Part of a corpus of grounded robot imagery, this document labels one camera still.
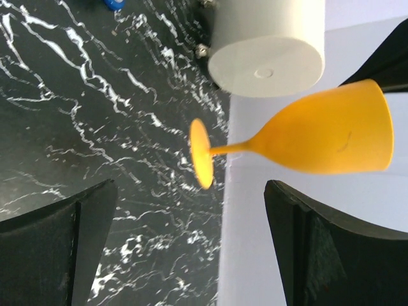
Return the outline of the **yellow plastic wine glass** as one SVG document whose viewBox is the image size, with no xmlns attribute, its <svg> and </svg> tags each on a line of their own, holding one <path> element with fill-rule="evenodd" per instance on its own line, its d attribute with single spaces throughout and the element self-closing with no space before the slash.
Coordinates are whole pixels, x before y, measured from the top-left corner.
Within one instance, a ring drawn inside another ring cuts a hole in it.
<svg viewBox="0 0 408 306">
<path fill-rule="evenodd" d="M 291 170 L 317 175 L 382 171 L 394 151 L 390 108 L 371 79 L 305 96 L 277 112 L 252 138 L 212 147 L 204 123 L 189 129 L 196 178 L 208 189 L 213 157 L 253 152 Z"/>
</svg>

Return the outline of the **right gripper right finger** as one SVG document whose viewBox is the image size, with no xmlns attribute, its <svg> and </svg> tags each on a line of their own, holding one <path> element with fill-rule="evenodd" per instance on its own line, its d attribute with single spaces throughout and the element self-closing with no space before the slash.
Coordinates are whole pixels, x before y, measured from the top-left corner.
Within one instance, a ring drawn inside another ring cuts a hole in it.
<svg viewBox="0 0 408 306">
<path fill-rule="evenodd" d="M 406 305 L 407 233 L 269 180 L 265 208 L 288 305 Z"/>
</svg>

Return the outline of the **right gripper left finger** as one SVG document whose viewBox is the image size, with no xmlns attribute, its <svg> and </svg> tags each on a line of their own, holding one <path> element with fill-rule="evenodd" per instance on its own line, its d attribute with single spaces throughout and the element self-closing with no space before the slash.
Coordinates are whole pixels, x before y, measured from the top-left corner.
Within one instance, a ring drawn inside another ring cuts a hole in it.
<svg viewBox="0 0 408 306">
<path fill-rule="evenodd" d="M 117 206 L 106 180 L 1 222 L 1 305 L 86 305 Z"/>
</svg>

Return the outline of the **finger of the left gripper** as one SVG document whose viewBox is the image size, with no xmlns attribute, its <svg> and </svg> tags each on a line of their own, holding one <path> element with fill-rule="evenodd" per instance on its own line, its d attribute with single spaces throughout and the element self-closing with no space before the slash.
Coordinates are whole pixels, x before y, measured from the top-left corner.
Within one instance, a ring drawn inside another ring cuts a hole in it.
<svg viewBox="0 0 408 306">
<path fill-rule="evenodd" d="M 407 92 L 407 20 L 401 21 L 339 88 L 364 94 Z"/>
</svg>

